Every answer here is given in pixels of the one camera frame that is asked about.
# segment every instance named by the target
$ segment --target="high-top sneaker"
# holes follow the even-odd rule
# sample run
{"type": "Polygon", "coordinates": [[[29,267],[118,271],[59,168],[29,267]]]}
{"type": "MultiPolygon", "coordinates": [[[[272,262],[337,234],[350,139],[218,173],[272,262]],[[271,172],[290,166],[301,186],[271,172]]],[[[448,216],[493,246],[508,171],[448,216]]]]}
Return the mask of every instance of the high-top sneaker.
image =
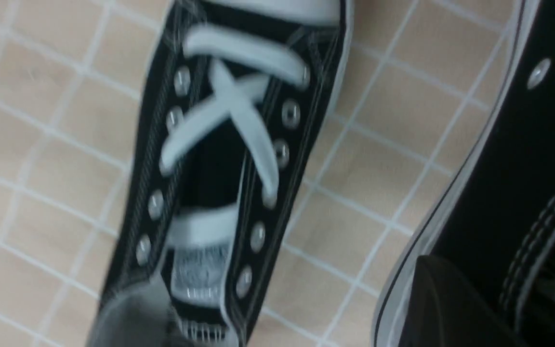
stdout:
{"type": "Polygon", "coordinates": [[[388,277],[375,347],[555,347],[555,0],[518,5],[478,143],[388,277]]]}
{"type": "Polygon", "coordinates": [[[344,76],[350,0],[176,0],[89,347],[244,347],[344,76]]]}

